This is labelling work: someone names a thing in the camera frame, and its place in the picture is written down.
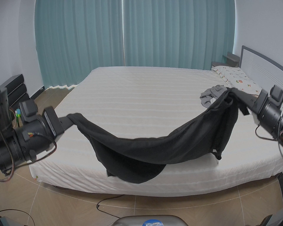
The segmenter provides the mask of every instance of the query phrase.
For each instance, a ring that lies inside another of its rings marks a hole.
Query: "mattress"
[[[55,111],[58,117],[79,112],[121,138],[167,136],[206,110],[200,94],[217,84],[225,82],[214,71],[97,68]],[[108,177],[91,144],[76,126],[65,131],[54,154],[29,167],[38,181],[84,192],[164,197],[204,194],[282,172],[283,160],[277,143],[256,137],[255,128],[252,115],[243,116],[239,112],[220,161],[207,154],[167,165],[157,177],[142,184]],[[258,133],[269,136],[261,128]]]

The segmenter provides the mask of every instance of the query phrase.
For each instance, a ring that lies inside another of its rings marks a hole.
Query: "curtain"
[[[233,51],[234,0],[123,0],[126,66],[210,69]]]
[[[121,0],[36,0],[35,38],[45,87],[124,66]]]

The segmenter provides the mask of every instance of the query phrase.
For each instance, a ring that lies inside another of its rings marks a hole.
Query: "black cloth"
[[[249,114],[246,105],[228,88],[206,111],[159,138],[118,138],[79,113],[67,117],[90,141],[109,176],[143,183],[157,176],[166,164],[185,162],[207,153],[220,160],[239,108],[244,115]]]

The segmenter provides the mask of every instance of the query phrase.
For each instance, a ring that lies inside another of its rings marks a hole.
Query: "crumpled gray cloth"
[[[224,85],[216,85],[207,89],[206,91],[200,94],[202,106],[209,108],[209,106],[211,105],[210,100],[212,98],[218,99],[218,97],[220,97],[221,94],[224,93],[226,90],[227,88]]]

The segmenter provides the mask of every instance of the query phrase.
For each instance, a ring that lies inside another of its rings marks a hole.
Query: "pillowcase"
[[[261,91],[261,87],[251,80],[241,68],[216,66],[213,70],[215,70],[230,87],[255,95],[259,95]]]

